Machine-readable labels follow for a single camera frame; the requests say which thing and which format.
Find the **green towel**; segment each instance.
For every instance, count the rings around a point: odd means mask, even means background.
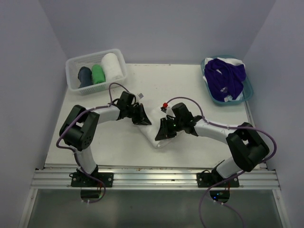
[[[105,82],[104,71],[98,64],[92,66],[92,80],[94,85]]]

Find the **white cloth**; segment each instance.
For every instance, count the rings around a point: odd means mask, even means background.
[[[234,65],[234,66],[244,65],[244,67],[245,67],[245,64],[243,63],[243,61],[242,61],[242,60],[239,60],[239,59],[236,59],[236,58],[217,58],[217,59],[222,60],[222,61],[224,61],[225,63],[232,64],[232,65]],[[213,58],[205,58],[205,65],[206,65],[209,61],[211,61],[211,60],[213,60]],[[205,76],[203,76],[203,79],[204,79],[204,81],[208,84],[207,79],[206,79]],[[225,101],[225,102],[227,102],[227,101],[239,101],[239,100],[241,100],[241,99],[243,99],[243,92],[240,93],[240,94],[237,96],[237,98],[236,98],[235,100],[233,100],[233,98],[232,98],[231,95],[228,95],[228,96],[226,96],[226,97],[224,98],[224,101]]]
[[[139,130],[147,137],[147,139],[150,141],[150,143],[152,144],[153,147],[159,149],[161,147],[166,146],[167,144],[169,144],[171,142],[171,140],[173,138],[155,141],[155,137],[161,126],[161,118],[166,117],[166,113],[161,111],[160,106],[155,109],[152,109],[152,110],[146,109],[145,111],[146,111],[146,114],[147,114],[149,120],[151,121],[151,125],[147,125],[147,126],[138,125]]]
[[[108,53],[101,59],[101,67],[104,71],[105,81],[111,82],[123,77],[122,69],[117,56],[114,53]]]

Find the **white tabletop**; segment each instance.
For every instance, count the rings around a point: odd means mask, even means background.
[[[124,86],[131,93],[142,93],[144,106],[158,107],[170,98],[186,96],[197,101],[204,115],[211,121],[225,124],[242,124],[248,121],[244,104],[217,106],[212,102],[199,65],[128,64],[128,70],[129,77]],[[113,88],[113,99],[119,98],[122,91],[120,87]],[[70,151],[56,147],[59,129],[72,107],[94,107],[108,102],[108,91],[81,96],[67,90],[47,154],[46,166],[75,164]],[[172,101],[173,104],[178,102],[184,102],[193,115],[200,114],[190,101]],[[227,145],[185,133],[167,146],[155,149],[128,118],[98,125],[91,148],[98,165],[111,166],[213,168],[231,156]]]

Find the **blue basket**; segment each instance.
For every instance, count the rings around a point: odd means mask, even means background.
[[[229,55],[223,55],[223,56],[213,56],[211,58],[235,58],[233,56],[229,56]],[[202,63],[200,64],[200,68],[202,70],[202,73],[203,75],[205,75],[205,59],[202,61]],[[210,90],[209,90],[209,86],[208,84],[206,83],[206,87],[208,89],[208,92],[209,92],[209,95],[212,99],[212,101],[218,105],[237,105],[237,104],[240,104],[244,101],[247,101],[249,100],[252,95],[253,95],[253,89],[252,89],[252,86],[251,86],[251,83],[248,79],[248,76],[246,77],[246,79],[243,81],[243,85],[244,85],[244,89],[243,89],[243,99],[242,100],[239,100],[239,101],[228,101],[228,102],[222,102],[222,101],[218,101],[216,99],[214,99],[214,97],[212,96]]]

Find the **white plastic bin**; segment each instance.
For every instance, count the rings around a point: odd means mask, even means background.
[[[80,68],[88,67],[91,69],[93,65],[100,64],[101,59],[108,53],[116,54],[118,61],[119,61],[120,68],[122,69],[122,72],[123,72],[123,77],[119,78],[117,80],[113,80],[113,81],[106,81],[104,83],[99,83],[99,84],[87,86],[84,88],[78,88],[80,86],[80,81],[78,79],[78,72],[79,72]],[[67,86],[68,86],[69,90],[71,90],[72,92],[77,92],[82,95],[92,94],[95,92],[106,90],[109,88],[109,85],[112,82],[117,82],[117,83],[123,84],[127,78],[127,75],[128,75],[127,66],[125,64],[124,57],[123,57],[121,51],[118,49],[111,49],[108,51],[101,51],[101,52],[96,52],[96,53],[85,55],[85,56],[71,58],[66,62]]]

